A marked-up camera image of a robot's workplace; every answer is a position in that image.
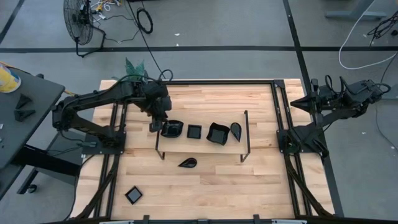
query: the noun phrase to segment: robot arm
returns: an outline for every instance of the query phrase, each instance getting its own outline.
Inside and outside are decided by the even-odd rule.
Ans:
[[[295,126],[293,129],[282,133],[280,142],[283,142],[282,150],[289,153],[300,151],[313,151],[322,157],[328,156],[328,149],[319,140],[319,131],[326,125],[338,119],[357,118],[364,114],[369,106],[379,101],[384,93],[387,93],[390,86],[382,83],[374,83],[372,80],[363,80],[348,85],[343,77],[340,77],[341,91],[336,92],[329,82],[330,77],[326,76],[326,85],[319,86],[318,80],[313,79],[312,92],[298,100],[290,103],[291,106],[300,108],[315,115],[314,122],[306,126]],[[322,111],[328,110],[331,113],[323,115]]]
[[[152,117],[150,132],[162,128],[162,122],[167,120],[166,111],[172,109],[167,87],[159,82],[144,83],[141,81],[118,81],[111,88],[94,91],[85,95],[66,97],[52,108],[53,127],[58,131],[68,131],[70,128],[98,137],[107,146],[118,144],[114,127],[99,126],[77,115],[78,111],[97,106],[116,103],[120,105],[134,103]]]

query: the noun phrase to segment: black desk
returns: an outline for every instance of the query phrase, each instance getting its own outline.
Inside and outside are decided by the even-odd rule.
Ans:
[[[40,123],[58,101],[65,87],[10,68],[21,80],[21,86],[12,93],[0,93],[0,199],[7,192],[25,165],[41,167],[56,172],[76,175],[79,165],[47,155],[45,151],[26,145]],[[18,122],[14,119],[14,110],[20,95],[32,99],[22,110],[36,112]]]

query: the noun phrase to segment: black container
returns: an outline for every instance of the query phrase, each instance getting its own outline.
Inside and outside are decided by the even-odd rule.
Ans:
[[[187,138],[200,139],[201,138],[201,126],[188,124]]]
[[[213,123],[210,125],[206,139],[224,146],[228,140],[228,133],[229,127]]]
[[[184,123],[181,121],[166,121],[163,124],[162,132],[160,133],[160,135],[166,138],[177,138],[182,133],[183,125]]]

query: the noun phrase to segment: wire stand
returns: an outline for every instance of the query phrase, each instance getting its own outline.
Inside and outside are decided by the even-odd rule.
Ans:
[[[79,37],[75,37],[75,43],[76,43],[76,54],[77,56],[80,56],[82,58],[84,58],[85,56],[92,54],[94,52],[100,51],[102,50],[102,48],[104,48],[104,41],[105,41],[105,36],[106,36],[106,32],[104,30],[101,30],[100,28],[95,27],[94,25],[90,24],[90,26],[98,31],[100,31],[102,33],[102,41],[101,41],[101,46],[97,49],[94,49],[92,51],[89,51],[85,54],[79,54],[79,50],[78,50],[78,44],[79,44]]]

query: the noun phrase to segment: wooden tabletop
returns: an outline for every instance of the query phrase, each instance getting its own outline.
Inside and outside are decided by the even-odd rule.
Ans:
[[[103,80],[100,89],[109,88],[114,82]],[[286,79],[285,84],[289,101],[304,96],[299,79]],[[162,161],[155,152],[156,133],[149,132],[150,118],[129,105],[126,150],[119,163],[112,219],[142,220],[144,215],[155,220],[252,219],[253,214],[261,218],[293,218],[284,159],[276,139],[270,85],[170,85],[168,89],[173,113],[215,115],[248,110],[251,154],[240,163],[235,154],[167,152]],[[308,113],[297,108],[290,110],[294,125],[310,122]],[[93,121],[109,124],[111,111],[112,105],[96,108]],[[282,119],[287,127],[285,116]],[[177,167],[189,157],[197,159],[195,168]],[[321,159],[315,153],[301,153],[301,158],[308,188],[333,213]],[[72,217],[84,209],[96,192],[102,161],[103,156],[97,155],[82,168]],[[131,205],[124,194],[133,186],[144,196]],[[108,193],[104,195],[101,214]],[[297,195],[303,213],[301,193]]]

